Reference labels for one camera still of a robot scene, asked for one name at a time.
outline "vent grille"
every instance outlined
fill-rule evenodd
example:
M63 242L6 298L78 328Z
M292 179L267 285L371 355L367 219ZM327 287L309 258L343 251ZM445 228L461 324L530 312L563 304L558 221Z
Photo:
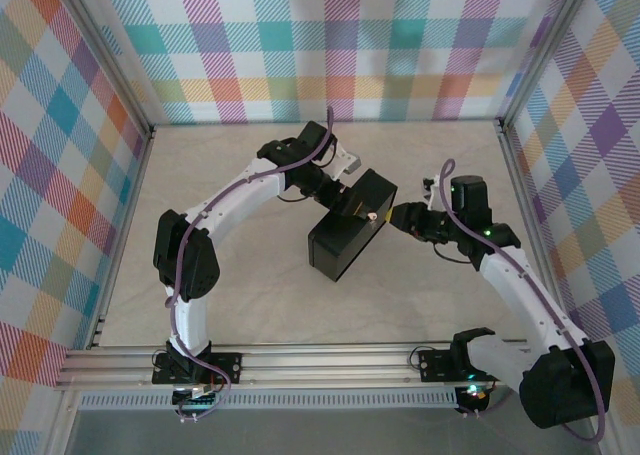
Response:
M260 390L231 392L221 408L228 409L361 409L361 408L454 408L455 389L343 389L343 390ZM172 409L171 392L85 392L80 410Z

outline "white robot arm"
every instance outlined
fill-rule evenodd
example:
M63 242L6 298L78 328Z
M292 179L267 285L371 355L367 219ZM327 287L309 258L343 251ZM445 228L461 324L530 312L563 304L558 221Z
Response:
M206 297L218 280L220 270L215 256L233 227L255 212L267 200L282 194L290 186L298 186L302 193L345 216L365 218L368 207L358 194L338 180L343 173L353 173L360 159L347 152L333 134L314 159L295 170L279 172L309 155L325 139L326 130L310 122L297 139L273 141L266 144L249 166L218 193L178 215L169 210L158 225L154 265L160 272L168 297L174 296L179 240L186 228L194 224L185 248L182 265L181 293L175 306L175 332L169 344L181 355L187 355L177 338L189 353L198 355L210 346L206 326ZM254 175L270 173L254 179ZM222 197L211 211L206 208L219 194L239 180L252 180L238 186Z
M429 182L443 193L441 178ZM486 379L487 375L501 380L520 395L525 412L541 428L601 412L592 378L607 410L613 352L604 341L591 342L562 312L532 273L511 228L492 221L484 180L477 176L453 178L452 207L446 211L432 209L434 191L426 194L428 204L394 207L388 215L391 225L422 242L457 243L458 251L469 258L519 318L529 351L506 344L487 328L476 328L456 334L447 354L419 352L421 362L428 367L430 362L436 363L436 358L430 357L437 357L437 363L449 360L448 373L457 373L459 380Z

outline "black rectangular object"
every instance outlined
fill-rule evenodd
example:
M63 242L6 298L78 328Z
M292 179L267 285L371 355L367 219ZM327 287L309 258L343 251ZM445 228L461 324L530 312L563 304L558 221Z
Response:
M309 232L309 263L334 282L349 268L385 224L398 187L374 170L367 170L353 185L365 205L374 210L375 221L342 217L329 212Z

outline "plaid fabric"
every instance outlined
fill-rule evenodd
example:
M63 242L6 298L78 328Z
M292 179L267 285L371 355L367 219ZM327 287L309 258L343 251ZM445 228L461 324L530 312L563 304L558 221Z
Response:
M0 453L33 453L143 139L60 0L0 0Z
M149 87L148 108L170 123L233 123L322 119L327 104L339 120L494 117L557 13L558 0L539 1L87 4L117 51L137 53L137 71L120 60Z
M572 320L617 352L613 401L640 445L640 0L586 0L516 124Z

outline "plaid wall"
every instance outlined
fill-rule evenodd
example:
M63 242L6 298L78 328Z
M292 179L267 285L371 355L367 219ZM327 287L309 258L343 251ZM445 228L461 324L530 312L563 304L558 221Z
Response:
M560 1L87 4L157 121L233 123L493 118Z
M87 334L142 136L60 0L0 0L0 454Z
M562 298L640 446L640 0L586 0L516 123Z

